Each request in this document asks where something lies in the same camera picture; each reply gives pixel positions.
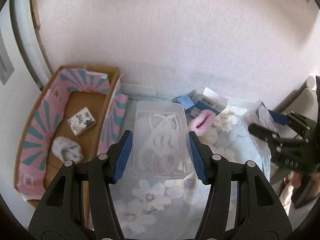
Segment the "person's right hand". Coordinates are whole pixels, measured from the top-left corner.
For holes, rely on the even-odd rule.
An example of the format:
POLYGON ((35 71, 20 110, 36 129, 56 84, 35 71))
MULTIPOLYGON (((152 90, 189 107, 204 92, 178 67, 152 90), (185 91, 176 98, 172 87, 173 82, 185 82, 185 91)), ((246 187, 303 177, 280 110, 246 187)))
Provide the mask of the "person's right hand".
POLYGON ((302 178, 303 178, 302 174, 291 171, 288 176, 288 181, 289 181, 289 184, 291 184, 294 189, 297 189, 301 186, 302 178))

